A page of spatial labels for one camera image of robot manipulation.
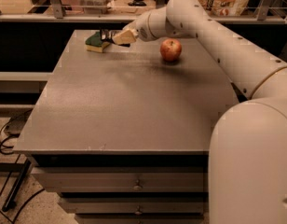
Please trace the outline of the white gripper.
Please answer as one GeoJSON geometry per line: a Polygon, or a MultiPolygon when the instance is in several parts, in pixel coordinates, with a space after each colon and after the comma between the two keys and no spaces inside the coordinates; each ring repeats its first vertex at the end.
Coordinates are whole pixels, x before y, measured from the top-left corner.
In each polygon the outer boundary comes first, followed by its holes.
{"type": "Polygon", "coordinates": [[[127,45],[134,43],[136,39],[151,41],[152,36],[148,28],[149,12],[145,12],[137,19],[126,25],[122,31],[116,32],[112,40],[117,45],[127,45]]]}

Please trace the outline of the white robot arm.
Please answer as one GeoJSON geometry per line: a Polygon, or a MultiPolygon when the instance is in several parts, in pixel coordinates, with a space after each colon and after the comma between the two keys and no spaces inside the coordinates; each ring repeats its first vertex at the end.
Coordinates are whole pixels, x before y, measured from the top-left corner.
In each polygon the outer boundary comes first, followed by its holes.
{"type": "Polygon", "coordinates": [[[246,98],[212,132],[210,224],[287,224],[287,63],[213,20],[198,0],[169,0],[113,40],[181,34],[196,38],[246,98]]]}

